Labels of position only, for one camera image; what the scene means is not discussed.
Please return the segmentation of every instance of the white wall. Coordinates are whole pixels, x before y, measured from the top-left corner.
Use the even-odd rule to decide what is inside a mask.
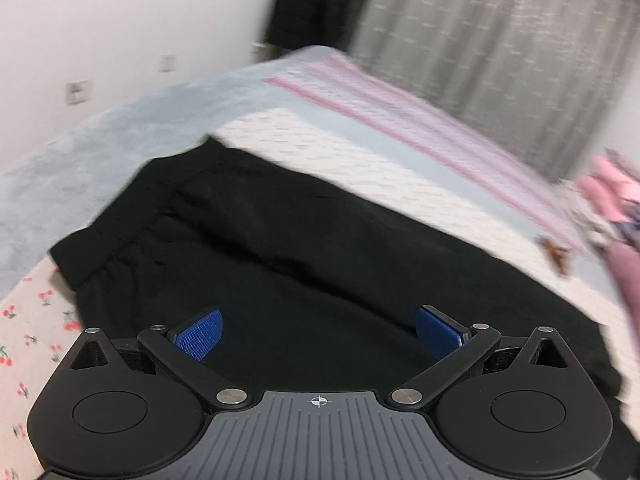
[[[589,159],[612,148],[623,153],[640,168],[640,47],[625,87],[614,98],[590,145],[571,172],[576,177],[589,171]]]
[[[0,171],[84,118],[249,63],[271,0],[0,0]],[[159,73],[159,57],[177,70]],[[69,106],[65,84],[92,79]]]

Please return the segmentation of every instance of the silver screw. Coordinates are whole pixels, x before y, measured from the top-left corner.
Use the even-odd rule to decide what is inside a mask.
[[[422,400],[422,394],[412,388],[400,388],[391,394],[391,398],[398,404],[417,404]]]
[[[227,388],[216,395],[216,399],[223,404],[240,404],[245,402],[246,398],[246,392],[238,388]]]

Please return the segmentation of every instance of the blue gripper pad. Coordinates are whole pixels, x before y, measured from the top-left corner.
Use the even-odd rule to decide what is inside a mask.
[[[438,360],[462,346],[462,336],[425,308],[415,315],[418,341],[425,345]]]
[[[174,344],[200,361],[220,342],[222,329],[222,313],[219,310],[213,310],[180,332],[175,337]]]

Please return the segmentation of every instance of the gray plastic base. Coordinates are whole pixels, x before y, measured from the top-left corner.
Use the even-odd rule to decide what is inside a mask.
[[[145,480],[488,480],[437,439],[426,420],[373,393],[267,392],[215,416],[187,454]],[[596,480],[590,471],[571,477]]]

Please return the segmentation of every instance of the gray curtain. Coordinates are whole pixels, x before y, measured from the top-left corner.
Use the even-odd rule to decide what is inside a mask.
[[[367,0],[351,55],[555,180],[616,95],[639,24],[640,0]]]

